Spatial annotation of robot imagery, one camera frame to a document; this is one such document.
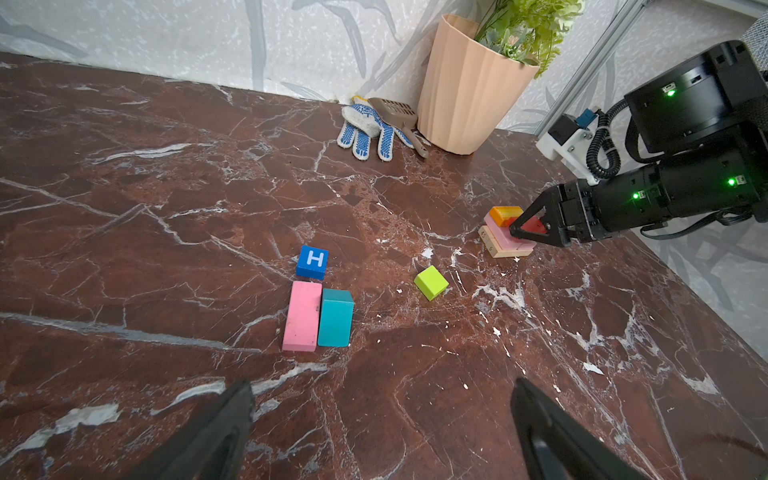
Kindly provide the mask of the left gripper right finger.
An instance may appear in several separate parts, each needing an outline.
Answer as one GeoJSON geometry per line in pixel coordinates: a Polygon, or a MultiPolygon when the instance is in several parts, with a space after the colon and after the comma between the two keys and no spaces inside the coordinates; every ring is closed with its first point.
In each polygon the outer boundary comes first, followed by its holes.
{"type": "Polygon", "coordinates": [[[531,479],[643,479],[529,380],[515,381],[510,407],[531,479]]]}

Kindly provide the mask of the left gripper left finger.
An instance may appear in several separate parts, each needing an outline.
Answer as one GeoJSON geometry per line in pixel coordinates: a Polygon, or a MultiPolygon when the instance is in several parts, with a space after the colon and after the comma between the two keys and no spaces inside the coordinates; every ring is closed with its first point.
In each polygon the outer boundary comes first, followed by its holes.
{"type": "Polygon", "coordinates": [[[251,428],[254,395],[243,379],[207,405],[124,477],[236,479],[251,428]]]}

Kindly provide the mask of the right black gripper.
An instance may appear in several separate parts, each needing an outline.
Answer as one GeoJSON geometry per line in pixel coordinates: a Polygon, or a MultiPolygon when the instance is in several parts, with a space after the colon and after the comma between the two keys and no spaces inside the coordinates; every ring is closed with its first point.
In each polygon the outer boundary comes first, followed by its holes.
{"type": "Polygon", "coordinates": [[[717,222],[767,220],[767,138],[749,122],[702,146],[589,185],[547,188],[509,226],[513,238],[567,247],[638,228],[671,240],[717,222]]]}

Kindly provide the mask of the red block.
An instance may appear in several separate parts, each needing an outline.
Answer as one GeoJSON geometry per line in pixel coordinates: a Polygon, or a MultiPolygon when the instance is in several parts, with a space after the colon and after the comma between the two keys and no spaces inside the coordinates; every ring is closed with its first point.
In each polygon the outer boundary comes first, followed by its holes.
{"type": "Polygon", "coordinates": [[[529,218],[525,224],[519,226],[515,232],[527,232],[537,235],[544,235],[548,233],[548,230],[538,217],[532,217],[529,218]]]}

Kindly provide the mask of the yellow cylinder block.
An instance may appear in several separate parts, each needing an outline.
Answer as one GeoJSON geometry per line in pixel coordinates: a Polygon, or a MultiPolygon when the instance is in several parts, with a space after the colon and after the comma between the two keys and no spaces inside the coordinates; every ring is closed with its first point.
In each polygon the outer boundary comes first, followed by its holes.
{"type": "Polygon", "coordinates": [[[502,228],[508,228],[523,214],[523,209],[518,206],[494,206],[489,211],[493,222],[502,228]]]}

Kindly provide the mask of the pink block front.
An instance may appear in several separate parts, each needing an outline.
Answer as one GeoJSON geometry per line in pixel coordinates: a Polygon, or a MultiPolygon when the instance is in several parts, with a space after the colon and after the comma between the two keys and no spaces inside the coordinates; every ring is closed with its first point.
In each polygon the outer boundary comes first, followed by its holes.
{"type": "Polygon", "coordinates": [[[491,236],[502,250],[532,251],[535,248],[536,243],[533,241],[512,237],[509,229],[497,225],[490,213],[485,215],[484,221],[491,236]]]}

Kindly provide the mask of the natural wood block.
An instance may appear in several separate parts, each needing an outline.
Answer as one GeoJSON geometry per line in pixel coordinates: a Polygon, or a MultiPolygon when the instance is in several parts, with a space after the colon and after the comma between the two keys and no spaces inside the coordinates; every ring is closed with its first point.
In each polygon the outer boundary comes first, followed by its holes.
{"type": "Polygon", "coordinates": [[[513,258],[526,257],[533,253],[533,250],[525,249],[503,249],[491,234],[487,226],[479,229],[479,236],[485,245],[486,250],[492,258],[513,258]]]}

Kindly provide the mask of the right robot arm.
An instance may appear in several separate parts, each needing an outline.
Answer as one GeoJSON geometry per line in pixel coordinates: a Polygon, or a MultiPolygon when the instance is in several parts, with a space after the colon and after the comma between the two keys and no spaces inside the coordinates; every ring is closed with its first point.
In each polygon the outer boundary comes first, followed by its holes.
{"type": "Polygon", "coordinates": [[[544,190],[509,224],[512,237],[566,247],[631,229],[671,238],[767,219],[767,71],[741,40],[718,43],[607,110],[562,115],[539,142],[583,177],[544,190]]]}

